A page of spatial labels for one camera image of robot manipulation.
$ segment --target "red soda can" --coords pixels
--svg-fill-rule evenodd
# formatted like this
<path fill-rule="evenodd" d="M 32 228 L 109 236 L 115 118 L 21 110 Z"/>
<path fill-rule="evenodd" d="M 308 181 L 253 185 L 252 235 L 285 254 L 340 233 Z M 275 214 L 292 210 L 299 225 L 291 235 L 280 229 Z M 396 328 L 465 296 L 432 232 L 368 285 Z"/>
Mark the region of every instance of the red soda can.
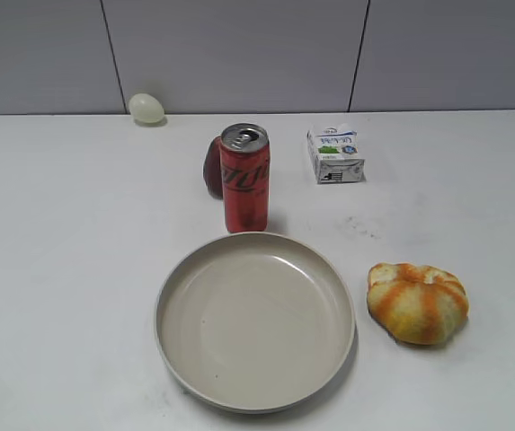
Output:
<path fill-rule="evenodd" d="M 219 142 L 225 225 L 230 233 L 264 231 L 269 210 L 269 138 L 254 124 L 234 124 Z"/>

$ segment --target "pale green egg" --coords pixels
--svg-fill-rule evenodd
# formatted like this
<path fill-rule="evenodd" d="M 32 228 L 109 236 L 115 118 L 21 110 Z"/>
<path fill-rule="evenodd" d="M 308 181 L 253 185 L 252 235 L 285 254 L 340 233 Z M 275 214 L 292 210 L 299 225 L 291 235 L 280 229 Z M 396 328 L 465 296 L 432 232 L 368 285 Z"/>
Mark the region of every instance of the pale green egg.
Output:
<path fill-rule="evenodd" d="M 158 123 L 165 116 L 161 103 L 145 93 L 135 94 L 129 99 L 129 113 L 135 121 L 147 124 Z"/>

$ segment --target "white table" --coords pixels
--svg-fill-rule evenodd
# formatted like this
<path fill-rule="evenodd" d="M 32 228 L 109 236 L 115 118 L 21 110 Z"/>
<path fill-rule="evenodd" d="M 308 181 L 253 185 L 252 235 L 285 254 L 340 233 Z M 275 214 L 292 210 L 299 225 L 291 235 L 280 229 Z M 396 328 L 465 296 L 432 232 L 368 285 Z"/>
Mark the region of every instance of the white table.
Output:
<path fill-rule="evenodd" d="M 271 136 L 271 229 L 329 258 L 357 314 L 354 364 L 294 409 L 205 407 L 157 352 L 160 286 L 226 234 L 201 165 L 223 127 Z M 304 136 L 349 121 L 367 182 L 314 183 Z M 469 322 L 442 349 L 369 317 L 368 269 L 457 274 Z M 515 429 L 515 112 L 0 117 L 0 431 Z"/>

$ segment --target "pastry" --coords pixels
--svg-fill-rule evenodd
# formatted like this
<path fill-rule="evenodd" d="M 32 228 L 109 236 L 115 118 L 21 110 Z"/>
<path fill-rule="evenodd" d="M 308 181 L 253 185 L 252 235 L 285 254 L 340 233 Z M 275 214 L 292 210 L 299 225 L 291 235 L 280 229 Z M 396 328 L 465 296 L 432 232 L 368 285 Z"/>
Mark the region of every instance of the pastry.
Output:
<path fill-rule="evenodd" d="M 438 268 L 379 263 L 368 273 L 368 310 L 396 339 L 439 344 L 463 324 L 469 310 L 458 278 Z"/>

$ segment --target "white plate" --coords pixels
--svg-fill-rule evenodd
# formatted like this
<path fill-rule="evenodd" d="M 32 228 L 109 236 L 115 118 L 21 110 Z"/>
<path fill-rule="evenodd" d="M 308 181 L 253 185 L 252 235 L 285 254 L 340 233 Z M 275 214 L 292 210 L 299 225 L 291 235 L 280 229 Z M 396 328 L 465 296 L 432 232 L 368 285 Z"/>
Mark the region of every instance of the white plate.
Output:
<path fill-rule="evenodd" d="M 239 233 L 194 251 L 156 309 L 177 380 L 223 409 L 265 413 L 313 395 L 339 371 L 355 333 L 347 287 L 306 245 Z"/>

